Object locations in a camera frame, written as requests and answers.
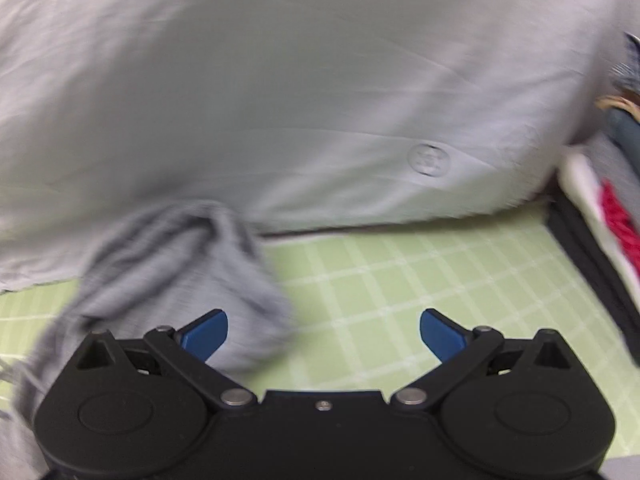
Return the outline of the grey carrot print sheet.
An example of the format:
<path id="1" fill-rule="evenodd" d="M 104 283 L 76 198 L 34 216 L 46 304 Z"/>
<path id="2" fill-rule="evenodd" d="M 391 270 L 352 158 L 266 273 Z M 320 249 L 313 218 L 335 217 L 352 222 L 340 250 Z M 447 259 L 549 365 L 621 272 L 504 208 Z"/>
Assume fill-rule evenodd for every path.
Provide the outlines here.
<path id="1" fill-rule="evenodd" d="M 212 198 L 266 232 L 538 193 L 639 0 L 1 0 L 1 286 Z"/>

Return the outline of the white folded garment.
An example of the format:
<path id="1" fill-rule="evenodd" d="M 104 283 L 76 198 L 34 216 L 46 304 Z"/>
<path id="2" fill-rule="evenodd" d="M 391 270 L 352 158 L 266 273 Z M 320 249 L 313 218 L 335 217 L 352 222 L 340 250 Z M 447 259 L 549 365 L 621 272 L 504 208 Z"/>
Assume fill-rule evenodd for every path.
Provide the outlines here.
<path id="1" fill-rule="evenodd" d="M 585 220 L 597 248 L 608 258 L 634 300 L 639 299 L 639 278 L 622 246 L 605 222 L 600 205 L 600 183 L 581 148 L 567 148 L 559 163 L 560 188 Z"/>

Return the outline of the blue checked shirt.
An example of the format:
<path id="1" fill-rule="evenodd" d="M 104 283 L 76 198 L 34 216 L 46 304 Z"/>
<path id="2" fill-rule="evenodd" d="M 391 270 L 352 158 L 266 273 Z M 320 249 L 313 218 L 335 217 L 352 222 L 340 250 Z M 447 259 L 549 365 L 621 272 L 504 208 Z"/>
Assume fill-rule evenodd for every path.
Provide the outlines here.
<path id="1" fill-rule="evenodd" d="M 612 68 L 612 85 L 620 90 L 639 93 L 640 80 L 640 44 L 639 38 L 626 32 L 625 34 L 626 61 Z"/>

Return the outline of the folded blue jeans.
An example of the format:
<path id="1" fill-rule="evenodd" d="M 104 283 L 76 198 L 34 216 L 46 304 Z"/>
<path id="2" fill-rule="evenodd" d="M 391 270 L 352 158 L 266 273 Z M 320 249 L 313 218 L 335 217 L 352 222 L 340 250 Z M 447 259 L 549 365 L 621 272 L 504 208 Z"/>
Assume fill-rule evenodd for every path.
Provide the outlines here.
<path id="1" fill-rule="evenodd" d="M 626 110 L 610 108 L 605 113 L 606 128 L 613 142 L 627 157 L 636 174 L 640 171 L 639 123 Z"/>

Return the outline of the red knitted garment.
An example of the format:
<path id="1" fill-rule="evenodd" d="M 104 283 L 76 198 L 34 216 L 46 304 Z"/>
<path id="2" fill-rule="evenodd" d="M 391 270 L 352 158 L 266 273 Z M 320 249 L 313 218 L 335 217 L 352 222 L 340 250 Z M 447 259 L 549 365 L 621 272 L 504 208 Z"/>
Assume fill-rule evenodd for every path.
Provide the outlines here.
<path id="1" fill-rule="evenodd" d="M 622 252 L 639 273 L 640 264 L 640 238 L 639 233 L 631 221 L 631 216 L 618 200 L 614 186 L 609 180 L 605 180 L 601 188 L 600 204 L 604 214 L 604 220 L 608 229 L 620 243 Z"/>

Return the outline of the black folded garment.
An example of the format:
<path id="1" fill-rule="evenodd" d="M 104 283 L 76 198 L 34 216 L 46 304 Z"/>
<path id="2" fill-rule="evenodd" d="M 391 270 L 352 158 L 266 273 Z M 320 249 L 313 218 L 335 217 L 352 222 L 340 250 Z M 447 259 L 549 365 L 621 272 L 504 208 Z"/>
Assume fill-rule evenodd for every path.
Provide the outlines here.
<path id="1" fill-rule="evenodd" d="M 603 304 L 622 334 L 626 348 L 639 365 L 639 310 L 622 276 L 602 252 L 578 208 L 562 191 L 550 198 L 547 226 L 567 257 Z"/>

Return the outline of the grey zip hoodie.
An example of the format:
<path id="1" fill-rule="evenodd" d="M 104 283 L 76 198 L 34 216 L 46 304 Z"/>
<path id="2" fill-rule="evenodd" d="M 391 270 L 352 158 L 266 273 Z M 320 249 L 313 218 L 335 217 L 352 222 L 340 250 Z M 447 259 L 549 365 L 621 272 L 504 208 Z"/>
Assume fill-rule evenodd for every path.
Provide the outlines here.
<path id="1" fill-rule="evenodd" d="M 27 358 L 4 374 L 13 386 L 1 415 L 2 478 L 46 473 L 32 419 L 88 333 L 137 339 L 213 309 L 226 312 L 229 333 L 208 362 L 232 379 L 278 354 L 291 337 L 293 308 L 244 221 L 220 203 L 194 200 L 154 206 L 120 222 L 93 254 L 72 301 Z"/>

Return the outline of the beige folded garment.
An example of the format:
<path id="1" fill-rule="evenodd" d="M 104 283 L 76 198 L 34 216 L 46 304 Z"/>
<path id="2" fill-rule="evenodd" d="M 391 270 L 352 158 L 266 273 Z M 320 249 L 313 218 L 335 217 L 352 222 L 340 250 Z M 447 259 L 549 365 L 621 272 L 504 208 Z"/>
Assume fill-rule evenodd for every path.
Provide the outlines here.
<path id="1" fill-rule="evenodd" d="M 609 110 L 610 108 L 623 110 L 634 118 L 636 122 L 640 122 L 639 105 L 624 96 L 599 96 L 594 104 L 599 110 Z"/>

